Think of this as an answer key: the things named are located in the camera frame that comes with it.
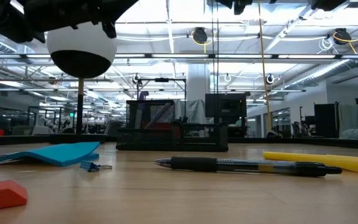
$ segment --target red block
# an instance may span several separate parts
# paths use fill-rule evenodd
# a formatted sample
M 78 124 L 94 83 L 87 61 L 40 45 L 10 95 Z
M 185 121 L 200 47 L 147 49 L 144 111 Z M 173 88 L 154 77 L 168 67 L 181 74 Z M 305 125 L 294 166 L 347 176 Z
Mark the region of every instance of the red block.
M 0 208 L 7 208 L 27 203 L 27 191 L 18 183 L 6 180 L 0 182 Z

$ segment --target blue paper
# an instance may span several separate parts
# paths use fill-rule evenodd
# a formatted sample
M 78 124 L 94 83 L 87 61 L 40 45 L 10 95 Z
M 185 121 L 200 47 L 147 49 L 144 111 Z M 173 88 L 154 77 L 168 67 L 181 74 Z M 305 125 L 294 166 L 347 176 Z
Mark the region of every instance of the blue paper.
M 47 146 L 1 156 L 0 162 L 27 156 L 40 159 L 56 166 L 65 167 L 79 163 L 82 160 L 97 159 L 99 155 L 92 152 L 99 145 L 100 142 L 80 142 Z

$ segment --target white sphere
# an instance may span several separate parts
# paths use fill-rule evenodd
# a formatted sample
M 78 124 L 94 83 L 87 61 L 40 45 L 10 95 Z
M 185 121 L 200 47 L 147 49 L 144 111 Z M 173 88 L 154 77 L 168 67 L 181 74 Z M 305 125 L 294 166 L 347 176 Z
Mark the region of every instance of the white sphere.
M 63 72 L 77 78 L 94 78 L 109 69 L 116 56 L 117 45 L 107 37 L 101 23 L 77 25 L 51 30 L 47 47 L 52 60 Z

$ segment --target black pen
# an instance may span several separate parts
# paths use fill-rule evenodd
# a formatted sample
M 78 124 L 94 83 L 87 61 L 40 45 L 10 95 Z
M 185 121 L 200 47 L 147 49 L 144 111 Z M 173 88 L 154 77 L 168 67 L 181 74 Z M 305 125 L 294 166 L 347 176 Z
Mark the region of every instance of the black pen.
M 242 159 L 217 159 L 207 157 L 172 157 L 157 159 L 156 165 L 178 170 L 201 172 L 258 172 L 305 177 L 324 177 L 326 174 L 341 174 L 342 169 L 326 166 L 320 162 L 248 161 Z

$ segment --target wooden table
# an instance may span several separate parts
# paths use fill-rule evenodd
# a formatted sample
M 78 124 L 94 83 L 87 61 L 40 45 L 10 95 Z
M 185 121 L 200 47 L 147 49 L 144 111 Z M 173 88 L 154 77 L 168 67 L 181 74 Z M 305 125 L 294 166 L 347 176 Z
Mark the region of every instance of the wooden table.
M 0 146 L 1 153 L 44 146 Z M 262 159 L 263 151 L 358 156 L 358 149 L 301 144 L 231 144 L 229 152 L 116 151 L 101 145 L 89 173 L 48 165 L 0 165 L 0 180 L 29 194 L 26 206 L 0 210 L 2 223 L 358 223 L 358 173 L 325 178 L 185 172 L 153 164 L 171 156 Z

